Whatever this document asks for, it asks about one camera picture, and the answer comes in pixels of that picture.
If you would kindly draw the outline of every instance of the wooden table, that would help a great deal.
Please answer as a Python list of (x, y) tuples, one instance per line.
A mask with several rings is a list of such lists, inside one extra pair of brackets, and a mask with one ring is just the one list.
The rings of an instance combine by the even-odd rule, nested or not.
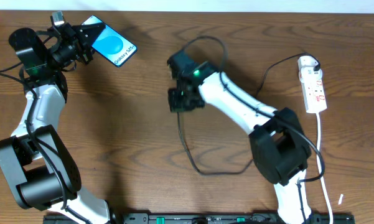
[[(71, 24), (94, 14), (139, 50), (116, 68), (98, 54), (67, 73), (68, 103), (58, 133), (76, 161), (83, 185), (118, 210), (252, 212), (276, 210), (272, 184), (255, 166), (239, 176), (201, 177), (191, 168), (170, 113), (166, 60), (197, 35), (215, 35), (229, 48), (226, 72), (254, 93), (274, 62), (307, 51), (321, 62), (328, 109), (321, 113), (325, 181), (334, 212), (374, 223), (374, 15), (64, 12)], [(14, 30), (44, 30), (51, 12), (0, 11), (0, 69), (19, 61), (8, 44)], [(220, 49), (202, 48), (213, 61)], [(17, 75), (17, 70), (9, 72)], [(295, 60), (274, 67), (259, 100), (293, 109), (307, 136), (316, 118), (304, 110)], [(0, 140), (20, 121), (22, 87), (0, 77)], [(185, 138), (203, 170), (238, 170), (251, 159), (246, 134), (212, 106), (183, 115)], [(315, 157), (308, 176), (317, 175)], [(338, 205), (340, 194), (343, 201)], [(326, 213), (319, 182), (308, 184), (311, 208)], [(41, 223), (45, 212), (22, 210), (0, 170), (0, 223)]]

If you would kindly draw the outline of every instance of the white wall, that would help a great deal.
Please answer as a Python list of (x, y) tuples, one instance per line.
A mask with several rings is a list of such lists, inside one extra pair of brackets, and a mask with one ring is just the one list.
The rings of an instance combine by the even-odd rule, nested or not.
[(0, 0), (0, 9), (374, 13), (374, 0)]

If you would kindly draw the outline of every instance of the white cable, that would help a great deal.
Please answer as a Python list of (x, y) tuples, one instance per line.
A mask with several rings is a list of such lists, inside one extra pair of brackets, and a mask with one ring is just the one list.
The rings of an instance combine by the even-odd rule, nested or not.
[[(317, 133), (317, 149), (320, 151), (320, 143), (321, 143), (321, 121), (319, 117), (319, 113), (316, 113), (317, 115), (317, 127), (318, 127), (318, 133)], [(322, 167), (319, 161), (319, 157), (317, 156), (317, 165), (318, 165), (318, 171), (321, 173)], [(334, 214), (332, 213), (332, 207), (330, 206), (329, 202), (329, 197), (328, 197), (328, 192), (326, 191), (326, 186), (325, 186), (325, 180), (324, 177), (321, 177), (321, 186), (322, 186), (322, 191), (324, 192), (324, 197), (326, 201), (326, 206), (328, 207), (328, 212), (329, 212), (329, 224), (333, 224), (334, 222)]]

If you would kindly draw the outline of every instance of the wood grain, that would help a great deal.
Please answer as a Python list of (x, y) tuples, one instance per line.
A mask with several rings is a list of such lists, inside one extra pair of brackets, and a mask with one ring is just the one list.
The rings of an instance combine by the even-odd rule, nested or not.
[[(0, 69), (18, 62), (7, 42), (11, 32), (45, 29), (50, 14), (0, 11)], [(254, 166), (236, 177), (201, 177), (180, 145), (176, 117), (167, 105), (167, 89), (175, 82), (166, 60), (187, 40), (207, 34), (228, 44), (226, 72), (249, 93), (275, 61), (302, 50), (321, 61), (329, 108), (321, 113), (322, 151), (332, 207), (353, 213), (357, 223), (374, 223), (374, 15), (65, 12), (65, 17), (79, 24), (91, 14), (139, 48), (121, 68), (96, 55), (89, 66), (66, 74), (68, 103), (58, 133), (83, 185), (95, 195), (110, 198), (121, 211), (277, 209), (272, 185)], [(192, 51), (213, 61), (220, 53), (207, 42)], [(260, 94), (266, 104), (296, 111), (307, 136), (316, 138), (315, 116), (304, 111), (296, 61), (274, 67)], [(22, 87), (0, 77), (0, 139), (16, 127), (25, 102)], [(251, 158), (243, 131), (215, 108), (185, 113), (182, 120), (202, 169), (238, 170)], [(316, 170), (312, 156), (308, 176)], [(340, 194), (344, 199), (338, 205)], [(307, 196), (311, 208), (327, 212), (319, 182), (308, 185)], [(44, 213), (19, 208), (0, 170), (0, 223), (41, 223)]]

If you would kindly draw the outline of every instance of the white power strip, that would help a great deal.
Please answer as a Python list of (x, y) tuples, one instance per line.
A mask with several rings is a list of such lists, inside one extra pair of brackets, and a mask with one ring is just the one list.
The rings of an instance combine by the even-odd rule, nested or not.
[(319, 113), (326, 106), (324, 86), (322, 84), (322, 70), (314, 71), (318, 62), (311, 56), (302, 56), (297, 61), (299, 79), (303, 89), (304, 104), (307, 113)]

